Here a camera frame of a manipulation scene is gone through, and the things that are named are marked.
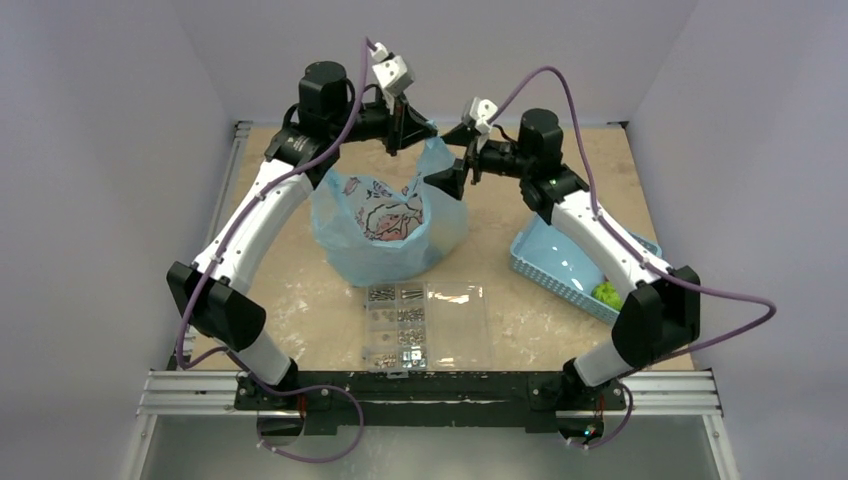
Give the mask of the light blue printed plastic bag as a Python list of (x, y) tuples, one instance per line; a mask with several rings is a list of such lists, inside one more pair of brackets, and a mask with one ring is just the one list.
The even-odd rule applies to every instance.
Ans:
[(400, 190), (371, 175), (330, 170), (310, 196), (313, 237), (330, 267), (367, 287), (411, 279), (444, 260), (467, 238), (469, 210), (424, 179), (454, 160), (443, 140), (426, 140)]

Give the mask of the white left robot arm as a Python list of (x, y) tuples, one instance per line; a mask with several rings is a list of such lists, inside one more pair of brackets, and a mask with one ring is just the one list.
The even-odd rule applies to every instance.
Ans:
[(166, 274), (180, 329), (217, 341), (275, 409), (297, 399), (298, 366), (270, 338), (265, 309), (246, 295), (272, 242), (339, 159), (342, 144), (379, 140), (396, 155), (436, 134), (404, 94), (414, 75), (401, 56), (376, 61), (372, 71), (369, 84), (365, 76), (353, 82), (334, 61), (308, 65), (253, 186), (210, 244)]

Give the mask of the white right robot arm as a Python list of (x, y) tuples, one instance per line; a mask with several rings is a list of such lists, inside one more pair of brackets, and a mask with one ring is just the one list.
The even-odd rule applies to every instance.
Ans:
[(467, 182), (485, 173), (516, 178), (522, 199), (545, 223), (572, 240), (605, 274), (623, 305), (610, 338), (563, 366), (561, 392), (576, 407), (601, 387), (663, 360), (700, 335), (700, 296), (694, 270), (673, 268), (651, 254), (596, 202), (589, 184), (563, 162), (564, 132), (553, 112), (534, 108), (521, 118), (514, 140), (490, 139), (473, 118), (442, 135), (465, 152), (427, 184), (461, 199)]

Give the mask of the light blue plastic basket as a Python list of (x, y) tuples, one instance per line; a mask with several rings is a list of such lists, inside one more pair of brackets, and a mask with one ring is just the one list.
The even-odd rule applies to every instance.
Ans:
[(512, 241), (510, 268), (609, 326), (618, 317), (616, 309), (593, 296), (607, 280), (605, 271), (536, 214)]

